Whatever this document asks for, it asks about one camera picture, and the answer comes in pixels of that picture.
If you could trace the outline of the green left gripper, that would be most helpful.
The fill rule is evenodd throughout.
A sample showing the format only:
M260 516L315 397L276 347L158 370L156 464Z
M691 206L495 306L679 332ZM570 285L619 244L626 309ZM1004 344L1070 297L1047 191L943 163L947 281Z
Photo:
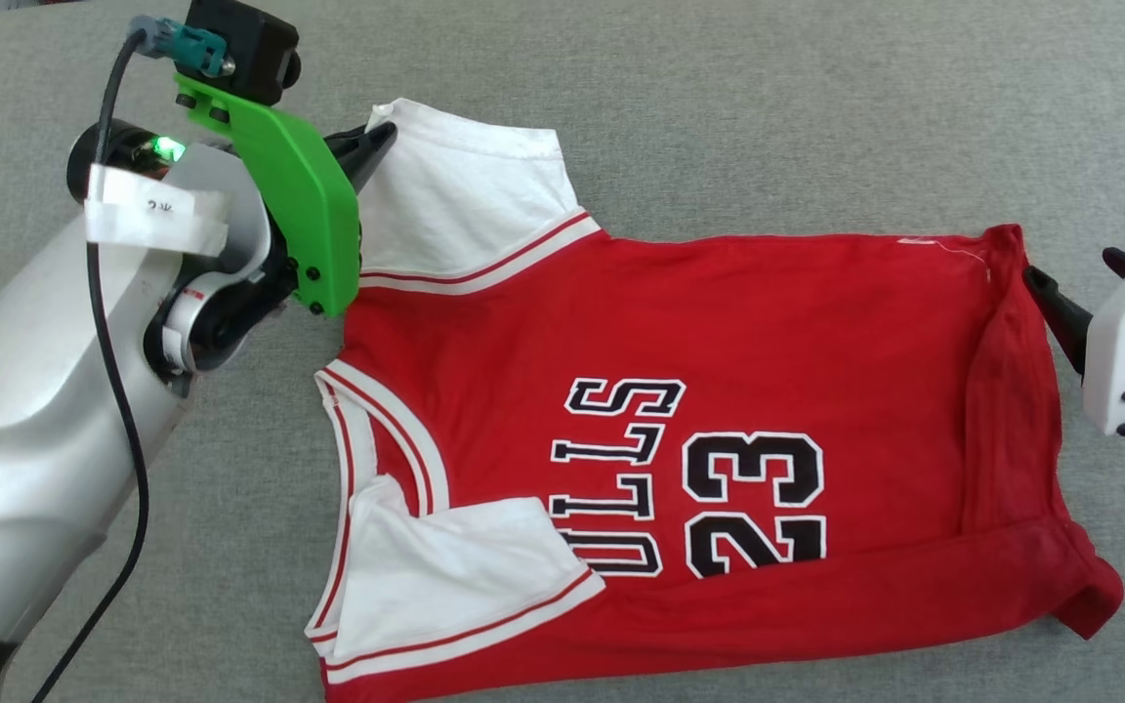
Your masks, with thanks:
M362 125L323 138L299 116L223 92L176 74L194 98L190 119L230 139L266 208L298 262L304 306L343 315L360 289L360 210L357 193L396 139L393 121Z

